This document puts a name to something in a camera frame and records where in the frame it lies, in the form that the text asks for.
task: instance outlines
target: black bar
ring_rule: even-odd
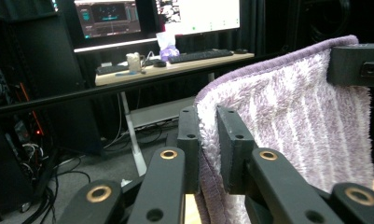
[[[185,154],[177,147],[158,149],[149,164],[128,223],[183,223]]]
[[[217,65],[207,64],[207,66],[203,68],[199,68],[199,69],[191,68],[191,69],[184,70],[181,72],[169,72],[168,74],[165,74],[162,76],[153,76],[153,77],[147,76],[147,77],[144,77],[138,80],[130,80],[130,81],[125,81],[121,83],[109,84],[106,86],[95,87],[89,90],[77,91],[77,92],[73,92],[69,94],[63,94],[59,96],[37,99],[37,100],[33,100],[30,102],[26,102],[26,103],[5,105],[5,106],[0,107],[0,117],[7,116],[7,115],[14,115],[14,114],[18,114],[21,112],[27,112],[27,111],[31,111],[34,109],[40,109],[40,108],[50,107],[54,105],[59,105],[65,102],[72,102],[76,100],[100,97],[104,94],[113,94],[113,93],[119,93],[121,91],[130,91],[136,88],[152,86],[154,84],[159,84],[161,82],[168,82],[170,80],[175,80],[177,78],[182,78],[182,77],[190,76],[190,75],[197,74],[197,73],[208,73],[208,72],[213,72],[213,71],[221,70],[225,68],[242,67],[242,66],[246,66],[247,64],[261,62],[261,61],[279,56],[281,54],[282,54],[281,52],[276,52],[271,55],[243,59],[237,62],[221,63]]]
[[[374,87],[374,44],[332,48],[326,80],[334,85]]]
[[[64,209],[59,223],[119,223],[125,204],[119,183],[97,180],[80,189]]]
[[[248,195],[245,196],[244,205],[251,223],[273,223],[273,216],[269,209],[248,197]]]
[[[187,194],[199,191],[200,136],[196,108],[194,106],[183,108],[178,119],[177,147],[186,154],[185,193]]]
[[[249,172],[273,223],[343,223],[282,153],[254,149]]]
[[[332,189],[329,204],[345,223],[374,224],[374,191],[353,183]]]
[[[224,106],[216,110],[219,145],[221,146],[221,175],[225,191],[230,194],[244,194],[244,165],[250,159],[256,146],[242,118],[237,112]]]

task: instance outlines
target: keyboard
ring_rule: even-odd
[[[125,65],[112,65],[112,66],[105,66],[105,67],[98,67],[96,68],[96,74],[98,76],[110,74],[110,73],[116,73],[116,72],[122,72],[129,70],[129,66]]]
[[[233,53],[227,49],[209,50],[203,52],[195,52],[189,54],[180,54],[178,56],[169,57],[169,63],[186,63],[204,59],[220,58],[232,56]]]

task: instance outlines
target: computer mouse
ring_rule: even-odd
[[[246,54],[246,53],[248,53],[248,50],[247,49],[235,49],[233,51],[233,53],[235,53],[235,54]]]
[[[154,67],[166,67],[166,62],[164,61],[154,62]]]

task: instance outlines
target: white desk leg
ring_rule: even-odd
[[[134,162],[136,163],[138,175],[142,176],[146,172],[146,165],[145,165],[144,157],[137,143],[137,137],[136,137],[136,133],[134,132],[134,126],[133,126],[133,122],[131,118],[131,111],[129,110],[128,101],[126,100],[126,94],[124,91],[121,92],[120,94],[122,96],[122,103],[125,109],[125,117],[128,123],[129,134],[132,140],[132,152],[133,152]]]
[[[208,77],[209,77],[209,82],[212,82],[215,79],[215,74],[214,73],[209,73]]]

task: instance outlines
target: purple towel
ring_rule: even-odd
[[[203,223],[250,222],[244,196],[228,195],[222,185],[217,105],[236,110],[258,146],[282,152],[311,185],[327,192],[339,182],[372,187],[368,88],[326,82],[330,49],[357,43],[352,35],[330,39],[230,72],[201,90],[195,101],[201,192],[195,197]]]

